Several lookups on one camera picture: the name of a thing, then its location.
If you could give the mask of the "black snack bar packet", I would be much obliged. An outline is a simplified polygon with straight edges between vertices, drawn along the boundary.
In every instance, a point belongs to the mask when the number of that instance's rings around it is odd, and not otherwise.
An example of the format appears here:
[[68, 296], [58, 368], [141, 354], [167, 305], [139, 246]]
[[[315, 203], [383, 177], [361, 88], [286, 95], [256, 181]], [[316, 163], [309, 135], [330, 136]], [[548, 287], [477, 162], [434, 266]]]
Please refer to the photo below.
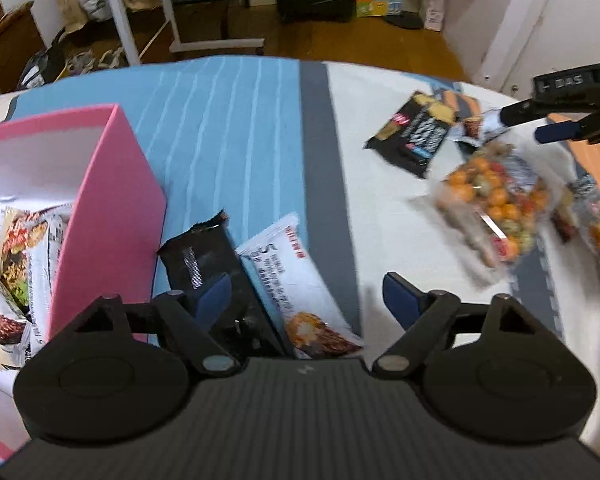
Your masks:
[[230, 305], [210, 330], [210, 335], [234, 358], [290, 358], [291, 348], [279, 335], [254, 288], [228, 235], [227, 214], [194, 224], [167, 240], [158, 250], [169, 285], [192, 292], [219, 274], [232, 285]]

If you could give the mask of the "clear bag coated peanuts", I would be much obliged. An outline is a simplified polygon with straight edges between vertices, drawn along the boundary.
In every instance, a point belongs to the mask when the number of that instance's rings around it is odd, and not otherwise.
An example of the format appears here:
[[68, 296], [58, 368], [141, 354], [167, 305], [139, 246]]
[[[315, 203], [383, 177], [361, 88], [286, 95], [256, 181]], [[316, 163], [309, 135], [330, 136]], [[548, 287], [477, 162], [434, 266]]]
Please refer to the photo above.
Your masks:
[[467, 273], [491, 285], [532, 252], [555, 203], [550, 178], [522, 148], [493, 140], [430, 186], [445, 236]]

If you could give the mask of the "white snack bar packet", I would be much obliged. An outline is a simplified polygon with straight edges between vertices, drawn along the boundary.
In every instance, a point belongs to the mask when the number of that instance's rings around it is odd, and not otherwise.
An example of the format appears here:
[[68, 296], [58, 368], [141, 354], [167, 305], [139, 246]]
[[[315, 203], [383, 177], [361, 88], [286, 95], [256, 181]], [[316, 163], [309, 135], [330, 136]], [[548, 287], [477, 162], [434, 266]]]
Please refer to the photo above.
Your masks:
[[299, 218], [286, 214], [237, 249], [251, 262], [300, 359], [333, 359], [360, 351], [354, 333], [298, 234]]

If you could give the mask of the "black cracker packet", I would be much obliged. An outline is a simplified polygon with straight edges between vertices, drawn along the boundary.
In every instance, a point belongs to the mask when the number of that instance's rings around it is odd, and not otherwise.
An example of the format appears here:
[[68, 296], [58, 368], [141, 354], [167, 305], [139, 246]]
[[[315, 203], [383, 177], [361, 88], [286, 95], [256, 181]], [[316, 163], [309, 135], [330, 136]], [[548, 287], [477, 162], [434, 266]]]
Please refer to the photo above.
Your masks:
[[392, 166], [425, 179], [428, 168], [456, 121], [456, 111], [416, 91], [365, 143]]

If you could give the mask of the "instant noodle packet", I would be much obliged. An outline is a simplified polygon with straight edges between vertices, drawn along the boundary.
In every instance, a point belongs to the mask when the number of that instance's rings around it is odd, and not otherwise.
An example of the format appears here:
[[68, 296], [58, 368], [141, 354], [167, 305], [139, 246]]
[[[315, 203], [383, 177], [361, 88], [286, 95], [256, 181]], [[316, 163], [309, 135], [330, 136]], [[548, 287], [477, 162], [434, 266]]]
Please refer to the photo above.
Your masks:
[[0, 370], [19, 370], [50, 338], [50, 310], [72, 205], [0, 205]]

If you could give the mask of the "snack packet on bed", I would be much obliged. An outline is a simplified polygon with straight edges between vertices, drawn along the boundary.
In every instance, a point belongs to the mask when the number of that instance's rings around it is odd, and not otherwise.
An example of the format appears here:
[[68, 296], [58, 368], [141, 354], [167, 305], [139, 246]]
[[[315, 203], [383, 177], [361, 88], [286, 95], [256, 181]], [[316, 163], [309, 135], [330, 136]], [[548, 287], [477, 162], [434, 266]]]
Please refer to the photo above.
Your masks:
[[480, 102], [460, 92], [460, 86], [434, 86], [434, 97], [454, 110], [455, 119], [448, 138], [466, 156], [508, 131], [500, 121], [500, 111], [483, 110]]

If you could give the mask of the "mixed snack bag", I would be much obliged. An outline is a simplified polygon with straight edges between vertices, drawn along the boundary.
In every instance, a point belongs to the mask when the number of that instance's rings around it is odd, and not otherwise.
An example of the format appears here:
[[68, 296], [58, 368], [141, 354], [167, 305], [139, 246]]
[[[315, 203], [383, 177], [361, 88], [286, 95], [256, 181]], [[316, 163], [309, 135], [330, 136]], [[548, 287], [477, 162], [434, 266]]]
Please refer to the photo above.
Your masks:
[[586, 172], [564, 186], [550, 220], [564, 243], [582, 238], [600, 274], [600, 187], [594, 177]]

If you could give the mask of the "white wardrobe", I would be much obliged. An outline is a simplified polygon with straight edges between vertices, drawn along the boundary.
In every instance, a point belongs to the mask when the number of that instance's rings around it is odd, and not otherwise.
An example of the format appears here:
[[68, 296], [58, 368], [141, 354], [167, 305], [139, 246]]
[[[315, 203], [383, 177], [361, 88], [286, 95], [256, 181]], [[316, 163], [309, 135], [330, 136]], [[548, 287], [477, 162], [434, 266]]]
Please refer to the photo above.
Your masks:
[[445, 0], [443, 36], [472, 82], [523, 98], [535, 76], [600, 63], [600, 0]]

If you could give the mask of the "pink cardboard box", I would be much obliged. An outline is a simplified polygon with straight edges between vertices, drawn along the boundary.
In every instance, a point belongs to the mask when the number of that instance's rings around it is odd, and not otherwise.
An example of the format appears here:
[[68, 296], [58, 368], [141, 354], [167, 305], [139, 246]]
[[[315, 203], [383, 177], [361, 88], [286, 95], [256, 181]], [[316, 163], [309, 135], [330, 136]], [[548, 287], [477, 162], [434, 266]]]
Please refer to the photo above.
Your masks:
[[120, 106], [0, 125], [0, 211], [63, 203], [73, 213], [45, 337], [100, 296], [146, 302], [151, 295], [166, 199]]

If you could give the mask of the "white rolling desk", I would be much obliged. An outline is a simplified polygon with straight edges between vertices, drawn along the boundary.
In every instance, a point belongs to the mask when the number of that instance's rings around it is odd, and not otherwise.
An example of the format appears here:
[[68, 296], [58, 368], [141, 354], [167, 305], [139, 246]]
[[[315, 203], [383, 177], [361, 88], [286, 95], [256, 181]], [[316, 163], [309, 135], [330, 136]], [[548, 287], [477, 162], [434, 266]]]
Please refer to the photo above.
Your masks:
[[197, 40], [184, 42], [178, 30], [178, 20], [173, 6], [173, 0], [160, 0], [164, 15], [164, 23], [154, 33], [148, 44], [139, 51], [133, 36], [132, 27], [129, 22], [126, 6], [123, 0], [108, 0], [112, 18], [116, 25], [117, 33], [121, 41], [122, 49], [129, 66], [140, 66], [142, 58], [150, 46], [159, 38], [163, 29], [170, 27], [173, 40], [169, 47], [170, 53], [181, 54], [186, 52], [210, 52], [222, 50], [253, 50], [256, 55], [264, 55], [264, 38], [232, 38], [230, 36], [230, 5], [234, 1], [240, 1], [245, 9], [251, 6], [251, 0], [220, 0], [220, 39]]

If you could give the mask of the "dark wooden side table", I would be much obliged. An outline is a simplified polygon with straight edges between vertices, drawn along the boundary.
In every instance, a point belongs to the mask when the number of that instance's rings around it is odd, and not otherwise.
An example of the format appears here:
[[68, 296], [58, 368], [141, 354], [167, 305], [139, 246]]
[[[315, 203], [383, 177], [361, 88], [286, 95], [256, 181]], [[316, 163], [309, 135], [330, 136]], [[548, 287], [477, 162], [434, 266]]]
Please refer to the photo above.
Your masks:
[[9, 11], [0, 21], [0, 91], [15, 91], [30, 58], [46, 45], [35, 23], [33, 1]]

